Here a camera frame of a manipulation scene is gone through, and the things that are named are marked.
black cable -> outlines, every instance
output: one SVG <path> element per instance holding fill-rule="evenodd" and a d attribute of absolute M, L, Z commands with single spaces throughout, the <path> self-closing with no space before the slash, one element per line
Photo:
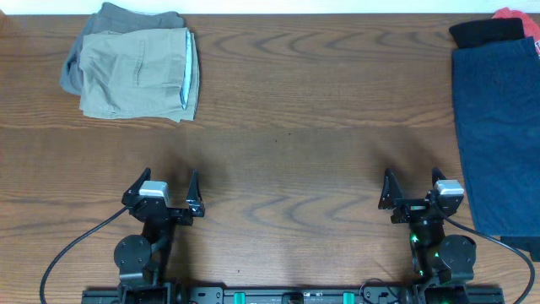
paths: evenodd
<path fill-rule="evenodd" d="M 361 286 L 360 286 L 360 296 L 362 296 L 364 298 L 364 301 L 368 302 L 368 304 L 373 304 L 373 302 L 371 302 L 370 300 L 366 299 L 365 296 L 364 296 L 364 286 L 366 283 L 370 282 L 370 281 L 373 281 L 373 280 L 376 280 L 376 281 L 379 281 L 383 284 L 385 284 L 386 282 L 379 279 L 379 278 L 371 278 L 371 279 L 367 279 Z M 390 292 L 391 295 L 393 295 L 397 300 L 394 301 L 394 302 L 391 302 L 389 304 L 394 304 L 394 303 L 400 303 L 401 301 L 399 300 L 399 297 L 394 293 L 394 291 L 392 291 L 390 289 L 390 287 L 386 286 L 385 287 L 388 289 L 388 292 Z"/>
<path fill-rule="evenodd" d="M 535 270 L 534 270 L 534 265 L 532 264 L 531 260 L 525 255 L 523 254 L 523 252 L 513 248 L 513 247 L 510 247 L 506 244 L 504 244 L 503 242 L 497 240 L 496 238 L 492 237 L 492 236 L 488 236 L 486 234 L 483 234 L 482 232 L 478 232 L 478 231 L 475 231 L 474 229 L 471 229 L 467 226 L 464 226 L 462 224 L 459 224 L 457 222 L 455 222 L 454 220 L 451 220 L 446 214 L 444 214 L 440 208 L 439 208 L 439 205 L 433 201 L 432 202 L 432 206 L 435 208 L 435 210 L 437 210 L 437 212 L 439 213 L 439 215 L 441 215 L 446 221 L 448 221 L 450 224 L 454 225 L 455 227 L 459 228 L 459 229 L 462 229 L 464 231 L 467 231 L 467 232 L 470 232 L 470 233 L 473 233 L 474 235 L 476 236 L 480 236 L 486 240 L 489 240 L 489 241 L 492 241 L 494 242 L 495 244 L 498 244 L 498 245 L 501 245 L 502 247 L 512 251 L 513 253 L 517 254 L 520 258 L 522 258 L 525 263 L 527 264 L 527 266 L 529 266 L 529 270 L 531 272 L 531 276 L 529 277 L 529 283 L 526 285 L 526 288 L 525 290 L 521 293 L 521 295 L 517 298 L 517 300 L 514 302 L 514 304 L 519 304 L 521 303 L 523 300 L 525 300 L 525 298 L 527 297 L 527 295 L 529 294 L 529 291 L 531 291 L 532 289 L 532 286 L 534 285 L 534 277 L 535 277 Z"/>
<path fill-rule="evenodd" d="M 126 211 L 126 207 L 124 207 L 120 211 L 116 212 L 114 215 L 112 215 L 109 219 L 105 220 L 103 223 L 97 225 L 93 229 L 91 229 L 91 230 L 87 231 L 86 233 L 84 233 L 82 236 L 79 236 L 78 238 L 76 238 L 73 242 L 71 242 L 64 249 L 62 249 L 62 251 L 60 251 L 60 253 L 58 253 L 57 257 L 52 260 L 52 262 L 49 265 L 49 267 L 47 268 L 46 272 L 43 274 L 43 278 L 41 279 L 41 285 L 40 285 L 41 304 L 46 304 L 47 303 L 47 301 L 45 300 L 45 283 L 47 282 L 47 278 L 49 277 L 49 274 L 51 273 L 52 268 L 54 267 L 54 265 L 56 265 L 56 263 L 58 263 L 58 260 L 60 260 L 60 258 L 64 254 L 66 254 L 66 252 L 68 252 L 69 249 L 71 249 L 77 243 L 81 242 L 86 236 L 89 236 L 92 233 L 94 233 L 94 232 L 98 231 L 99 229 L 103 228 L 104 225 L 107 225 L 107 224 L 111 223 L 115 218 L 120 216 L 120 214 L 124 213 L 124 211 Z"/>

